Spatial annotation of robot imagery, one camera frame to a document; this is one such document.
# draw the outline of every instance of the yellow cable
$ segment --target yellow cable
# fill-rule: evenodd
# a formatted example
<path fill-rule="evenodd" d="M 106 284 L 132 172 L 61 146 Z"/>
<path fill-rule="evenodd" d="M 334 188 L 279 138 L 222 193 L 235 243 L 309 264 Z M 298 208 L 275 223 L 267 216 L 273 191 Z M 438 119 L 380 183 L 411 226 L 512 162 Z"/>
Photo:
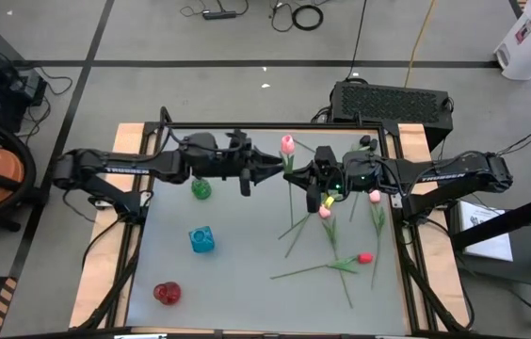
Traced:
<path fill-rule="evenodd" d="M 416 42 L 414 43 L 414 48 L 412 48 L 412 55 L 410 56 L 410 64 L 408 64 L 408 73 L 406 74 L 406 82 L 404 82 L 404 88 L 408 86 L 408 80 L 410 80 L 410 72 L 412 71 L 412 63 L 414 62 L 414 57 L 416 56 L 416 49 L 418 48 L 420 39 L 423 37 L 425 28 L 428 25 L 428 19 L 431 16 L 431 12 L 433 11 L 435 4 L 437 4 L 437 0 L 431 0 L 431 4 L 428 6 L 428 12 L 426 13 L 425 21 L 423 22 L 423 25 L 420 27 L 418 38 L 416 38 Z"/>

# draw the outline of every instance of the concrete floor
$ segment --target concrete floor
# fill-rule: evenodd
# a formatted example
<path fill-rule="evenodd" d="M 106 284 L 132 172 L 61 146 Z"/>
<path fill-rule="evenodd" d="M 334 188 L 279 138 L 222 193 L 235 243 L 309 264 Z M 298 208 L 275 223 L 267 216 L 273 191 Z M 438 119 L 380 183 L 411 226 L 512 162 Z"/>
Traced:
<path fill-rule="evenodd" d="M 0 33 L 27 59 L 84 60 L 109 1 L 0 0 Z M 204 1 L 208 7 L 216 5 Z M 230 8 L 244 6 L 240 0 L 223 2 Z M 351 59 L 361 1 L 330 1 L 322 6 L 321 27 L 288 33 L 270 27 L 267 1 L 249 2 L 243 17 L 206 22 L 178 12 L 186 5 L 199 8 L 193 0 L 116 0 L 96 59 Z M 357 59 L 409 60 L 427 6 L 427 0 L 370 0 Z M 284 25 L 289 18 L 283 13 L 278 20 Z M 441 0 L 417 59 L 492 60 L 491 51 L 515 21 L 507 0 Z M 46 71 L 72 77 L 74 88 L 84 74 L 81 68 L 70 67 Z M 308 121 L 327 103 L 334 82 L 346 72 L 346 67 L 94 67 L 88 77 L 82 76 L 83 94 L 65 150 L 109 150 L 119 123 L 155 121 L 161 105 L 168 107 L 175 121 Z M 390 86 L 403 85 L 406 76 L 406 69 L 392 67 L 355 72 L 371 84 Z M 508 81 L 495 69 L 419 68 L 412 71 L 410 86 L 447 90 L 454 98 L 455 129 L 447 139 L 446 156 L 465 150 L 498 151 L 531 131 L 531 80 Z M 52 116 L 31 141 L 39 173 L 45 172 L 67 111 L 74 109 L 72 96 L 73 90 L 57 98 L 49 96 Z M 531 145 L 507 156 L 507 162 L 515 185 L 502 195 L 479 194 L 487 204 L 509 208 L 531 201 Z M 64 206 L 60 195 L 53 189 L 43 211 L 3 336 L 68 327 L 91 224 Z M 86 196 L 74 192 L 70 198 L 91 216 Z M 28 214 L 21 211 L 19 218 L 26 220 Z M 0 276 L 9 274 L 22 234 L 0 234 Z M 530 310 L 487 279 L 462 278 L 475 305 L 477 331 L 531 337 Z M 500 283 L 531 301 L 531 286 Z"/>

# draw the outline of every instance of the wooden table frame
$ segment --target wooden table frame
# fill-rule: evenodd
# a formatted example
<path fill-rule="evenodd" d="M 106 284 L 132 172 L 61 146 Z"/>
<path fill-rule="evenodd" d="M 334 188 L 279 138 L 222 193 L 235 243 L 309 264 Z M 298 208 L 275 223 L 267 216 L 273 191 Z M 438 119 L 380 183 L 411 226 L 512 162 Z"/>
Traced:
<path fill-rule="evenodd" d="M 120 124 L 117 136 L 115 138 L 113 152 L 118 153 L 138 153 L 143 137 L 146 137 L 147 131 L 152 127 L 145 127 L 144 123 L 122 123 Z M 399 139 L 401 144 L 401 151 L 406 159 L 411 161 L 428 161 L 430 160 L 430 153 L 428 145 L 426 144 L 426 137 L 424 127 L 421 124 L 400 124 L 399 125 Z M 156 136 L 153 135 L 148 139 L 149 150 L 154 149 Z M 386 146 L 389 151 L 389 156 L 395 156 L 394 140 L 387 136 Z M 107 174 L 106 180 L 121 190 L 131 190 L 135 177 L 131 175 L 122 174 Z M 143 177 L 139 181 L 139 188 L 145 189 L 149 184 L 147 177 Z M 435 183 L 419 184 L 414 188 L 415 193 L 424 194 L 437 187 Z M 429 216 L 431 219 L 445 225 L 443 213 L 434 211 Z M 107 225 L 115 221 L 116 215 L 112 209 L 97 212 L 96 223 L 92 231 L 92 238 L 99 234 Z M 129 248 L 127 251 L 127 259 L 132 256 L 134 248 L 136 247 L 139 227 L 131 230 L 131 237 L 129 240 Z M 115 226 L 109 233 L 105 234 L 103 238 L 98 241 L 92 250 L 89 252 L 85 268 L 82 272 L 81 280 L 77 290 L 77 297 L 72 310 L 72 317 L 70 327 L 75 327 L 83 323 L 94 309 L 100 304 L 110 287 L 114 282 L 114 277 L 117 271 L 118 259 L 121 252 L 121 243 L 124 238 L 124 224 L 120 223 Z M 422 225 L 419 229 L 420 240 L 422 243 L 422 255 L 426 266 L 426 275 L 428 282 L 433 291 L 437 294 L 443 302 L 448 311 L 452 313 L 455 319 L 462 325 L 468 323 L 469 316 L 466 311 L 464 296 L 460 285 L 458 269 L 453 255 L 453 249 L 450 239 L 435 230 L 430 225 Z M 118 300 L 119 307 L 114 313 L 114 326 L 123 327 L 125 317 L 127 315 L 127 306 L 129 301 L 129 292 L 131 288 L 131 280 L 123 287 Z M 412 282 L 413 299 L 415 300 L 415 311 L 418 319 L 418 328 L 420 330 L 430 329 L 426 317 L 426 308 L 422 295 L 415 283 Z M 408 326 L 408 311 L 405 312 L 406 334 L 410 334 L 410 327 Z M 437 326 L 440 331 L 443 330 L 443 325 L 437 319 Z M 213 333 L 213 330 L 194 330 L 194 329 L 172 329 L 172 328 L 137 328 L 135 332 L 167 332 L 167 333 Z M 248 333 L 246 331 L 225 331 L 226 333 Z"/>

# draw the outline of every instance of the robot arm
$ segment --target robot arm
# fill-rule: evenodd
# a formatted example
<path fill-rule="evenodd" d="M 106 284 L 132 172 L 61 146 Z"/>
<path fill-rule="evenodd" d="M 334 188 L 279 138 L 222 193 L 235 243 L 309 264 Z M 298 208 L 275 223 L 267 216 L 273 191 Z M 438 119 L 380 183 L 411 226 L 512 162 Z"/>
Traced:
<path fill-rule="evenodd" d="M 122 192 L 97 174 L 150 175 L 175 185 L 190 175 L 222 180 L 238 177 L 240 192 L 248 197 L 251 182 L 257 185 L 283 169 L 282 159 L 253 148 L 251 139 L 240 130 L 227 136 L 228 149 L 219 149 L 213 135 L 197 133 L 185 137 L 177 150 L 156 155 L 73 150 L 58 158 L 53 184 L 65 190 L 83 189 L 93 198 L 111 203 L 127 221 L 141 222 L 146 216 L 140 193 Z"/>
<path fill-rule="evenodd" d="M 412 163 L 387 159 L 371 151 L 346 153 L 337 162 L 329 146 L 315 150 L 306 167 L 284 174 L 284 179 L 306 190 L 308 212 L 317 212 L 321 193 L 336 189 L 344 200 L 350 191 L 383 193 L 402 197 L 404 219 L 413 221 L 449 200 L 476 191 L 504 192 L 512 176 L 503 158 L 492 153 L 466 152 L 452 159 Z M 440 182 L 443 185 L 425 195 L 413 195 L 414 185 Z"/>

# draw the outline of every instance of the white paper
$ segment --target white paper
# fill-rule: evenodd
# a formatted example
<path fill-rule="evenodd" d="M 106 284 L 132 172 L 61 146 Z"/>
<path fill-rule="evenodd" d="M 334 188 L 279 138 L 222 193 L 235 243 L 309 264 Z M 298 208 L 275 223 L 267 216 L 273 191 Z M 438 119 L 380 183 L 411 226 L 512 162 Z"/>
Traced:
<path fill-rule="evenodd" d="M 479 206 L 469 202 L 459 202 L 459 211 L 462 231 L 498 217 L 498 215 L 502 215 L 505 212 L 504 210 Z M 510 247 L 508 234 L 501 234 L 492 239 L 468 246 L 464 252 L 487 258 L 512 261 L 512 248 Z"/>

